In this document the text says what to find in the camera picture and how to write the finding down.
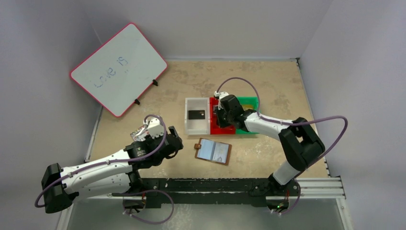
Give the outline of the pack of coloured markers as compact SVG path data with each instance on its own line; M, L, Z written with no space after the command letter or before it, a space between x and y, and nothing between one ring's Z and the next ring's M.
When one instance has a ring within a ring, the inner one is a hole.
M132 132L130 134L131 138L133 141L144 141L145 140L145 132L147 131L147 128L145 126L140 127L136 131Z

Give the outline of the red plastic bin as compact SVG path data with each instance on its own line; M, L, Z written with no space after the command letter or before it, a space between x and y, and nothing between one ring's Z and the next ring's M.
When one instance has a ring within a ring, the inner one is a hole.
M210 103L210 135L234 135L236 129L233 126L221 128L217 124L217 115L215 109L218 106L218 100L214 97L209 98Z

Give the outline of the green plastic bin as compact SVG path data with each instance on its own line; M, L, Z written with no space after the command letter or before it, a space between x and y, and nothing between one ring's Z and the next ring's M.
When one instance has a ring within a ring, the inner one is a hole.
M253 109L257 110L259 106L259 102L257 97L237 97L239 100L240 104L242 105L244 110L247 109ZM237 129L236 130L237 135L245 135L245 134L256 134L255 132L245 132L244 130Z

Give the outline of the white plastic bin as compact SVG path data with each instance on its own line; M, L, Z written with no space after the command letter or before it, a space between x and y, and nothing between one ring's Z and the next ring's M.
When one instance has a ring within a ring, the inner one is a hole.
M210 134L210 101L205 98L185 98L184 127L188 136Z

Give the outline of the brown leather card holder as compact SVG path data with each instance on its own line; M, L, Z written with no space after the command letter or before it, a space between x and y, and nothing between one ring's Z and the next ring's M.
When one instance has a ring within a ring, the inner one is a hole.
M194 144L195 158L217 163L221 165L228 165L232 145L213 141L205 138L200 138L199 142Z

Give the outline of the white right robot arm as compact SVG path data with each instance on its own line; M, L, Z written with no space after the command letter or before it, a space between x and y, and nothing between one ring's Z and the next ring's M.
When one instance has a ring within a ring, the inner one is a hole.
M233 126L278 140L285 154L285 162L269 177L272 189L284 188L299 173L308 168L325 151L325 145L308 124L300 117L282 120L262 115L253 109L244 110L238 98L226 92L215 92L218 106L215 110L221 128Z

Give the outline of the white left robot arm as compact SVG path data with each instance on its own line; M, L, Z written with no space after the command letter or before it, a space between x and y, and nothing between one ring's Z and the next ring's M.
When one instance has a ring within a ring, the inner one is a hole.
M181 149L183 142L175 127L143 127L130 145L107 157L70 167L61 167L58 163L49 165L41 180L43 190L39 195L44 204L40 205L37 199L34 205L51 214L92 196L145 191L147 187L138 171L159 166Z

